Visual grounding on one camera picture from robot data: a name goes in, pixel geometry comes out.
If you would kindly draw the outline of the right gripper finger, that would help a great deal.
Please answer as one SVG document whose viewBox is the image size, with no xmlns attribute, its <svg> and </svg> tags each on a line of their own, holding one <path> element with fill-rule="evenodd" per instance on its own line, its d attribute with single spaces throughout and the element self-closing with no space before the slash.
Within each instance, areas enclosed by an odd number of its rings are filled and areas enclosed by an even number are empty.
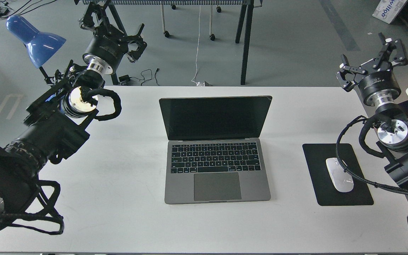
<svg viewBox="0 0 408 255">
<path fill-rule="evenodd" d="M 382 33 L 378 36 L 383 45 L 377 57 L 373 58 L 373 69 L 393 69 L 408 65 L 408 55 L 401 39 L 385 38 Z"/>
<path fill-rule="evenodd" d="M 342 63 L 339 71 L 336 73 L 336 78 L 343 90 L 350 92 L 355 86 L 361 82 L 361 79 L 367 76 L 367 71 L 361 67 L 353 67 L 349 65 L 346 55 L 341 55 Z"/>
</svg>

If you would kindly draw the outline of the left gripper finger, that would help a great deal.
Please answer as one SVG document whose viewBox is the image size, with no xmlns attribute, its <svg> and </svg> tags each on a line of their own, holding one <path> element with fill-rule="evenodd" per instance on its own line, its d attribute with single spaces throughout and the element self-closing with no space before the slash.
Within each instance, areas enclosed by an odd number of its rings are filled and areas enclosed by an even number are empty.
<svg viewBox="0 0 408 255">
<path fill-rule="evenodd" d="M 140 24 L 135 35 L 128 35 L 126 32 L 124 32 L 123 53 L 127 55 L 127 58 L 131 63 L 135 63 L 137 60 L 139 60 L 147 47 L 147 43 L 144 42 L 144 39 L 141 36 L 144 26 L 145 24 Z M 136 49 L 130 50 L 129 45 L 136 45 Z"/>
<path fill-rule="evenodd" d="M 106 1 L 89 1 L 80 19 L 80 28 L 95 31 L 101 26 L 106 28 Z"/>
</svg>

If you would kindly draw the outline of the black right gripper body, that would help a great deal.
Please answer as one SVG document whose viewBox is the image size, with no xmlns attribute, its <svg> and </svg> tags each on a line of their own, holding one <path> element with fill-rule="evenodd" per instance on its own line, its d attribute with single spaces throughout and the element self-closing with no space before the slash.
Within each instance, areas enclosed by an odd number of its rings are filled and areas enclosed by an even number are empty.
<svg viewBox="0 0 408 255">
<path fill-rule="evenodd" d="M 393 64 L 374 60 L 360 66 L 360 74 L 355 74 L 355 84 L 360 91 L 362 102 L 366 106 L 380 107 L 394 103 L 401 94 L 401 89 L 392 73 Z"/>
</svg>

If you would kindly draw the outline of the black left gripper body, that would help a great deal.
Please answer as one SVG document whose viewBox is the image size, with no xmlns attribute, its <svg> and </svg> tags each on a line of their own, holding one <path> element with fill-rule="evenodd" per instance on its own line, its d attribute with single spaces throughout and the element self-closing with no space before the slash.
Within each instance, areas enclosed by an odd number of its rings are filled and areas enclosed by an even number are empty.
<svg viewBox="0 0 408 255">
<path fill-rule="evenodd" d="M 96 27 L 83 54 L 84 62 L 89 64 L 92 59 L 99 58 L 106 62 L 104 74 L 114 74 L 129 51 L 128 43 L 119 41 L 123 36 L 124 33 L 115 26 L 109 26 L 109 30 L 103 25 Z"/>
</svg>

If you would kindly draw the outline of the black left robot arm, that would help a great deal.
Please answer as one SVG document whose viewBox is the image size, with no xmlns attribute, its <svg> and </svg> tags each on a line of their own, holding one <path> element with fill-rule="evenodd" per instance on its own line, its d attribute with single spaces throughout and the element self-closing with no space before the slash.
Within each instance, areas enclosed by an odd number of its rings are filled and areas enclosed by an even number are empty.
<svg viewBox="0 0 408 255">
<path fill-rule="evenodd" d="M 64 72 L 47 75 L 43 65 L 65 43 L 52 33 L 41 32 L 22 16 L 7 19 L 7 29 L 27 48 L 29 57 L 50 89 L 28 106 L 27 126 L 18 138 L 0 147 L 0 231 L 21 227 L 16 220 L 47 221 L 57 231 L 28 229 L 50 235 L 64 231 L 64 220 L 55 209 L 60 194 L 56 181 L 39 179 L 47 162 L 58 164 L 78 151 L 89 139 L 91 121 L 108 121 L 122 111 L 119 95 L 104 88 L 104 75 L 117 81 L 116 70 L 124 56 L 131 63 L 147 47 L 141 37 L 144 24 L 128 35 L 111 0 L 89 0 L 80 27 L 92 32 L 83 54 L 85 65 L 71 60 Z"/>
</svg>

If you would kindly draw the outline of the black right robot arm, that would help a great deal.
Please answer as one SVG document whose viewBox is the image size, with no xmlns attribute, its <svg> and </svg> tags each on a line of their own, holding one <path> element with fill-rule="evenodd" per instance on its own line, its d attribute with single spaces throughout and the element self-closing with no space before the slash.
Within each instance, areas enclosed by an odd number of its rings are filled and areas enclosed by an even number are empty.
<svg viewBox="0 0 408 255">
<path fill-rule="evenodd" d="M 393 68 L 408 64 L 408 57 L 401 39 L 385 38 L 379 33 L 382 48 L 374 58 L 359 65 L 350 66 L 345 55 L 336 78 L 341 88 L 350 92 L 357 87 L 364 105 L 375 108 L 370 118 L 362 115 L 352 120 L 338 136 L 335 153 L 343 170 L 354 179 L 388 192 L 408 196 L 408 100 L 395 103 L 401 89 L 393 74 Z M 340 158 L 340 141 L 354 124 L 364 125 L 358 136 L 361 148 L 376 158 L 387 158 L 387 174 L 396 187 L 365 179 L 348 168 Z"/>
</svg>

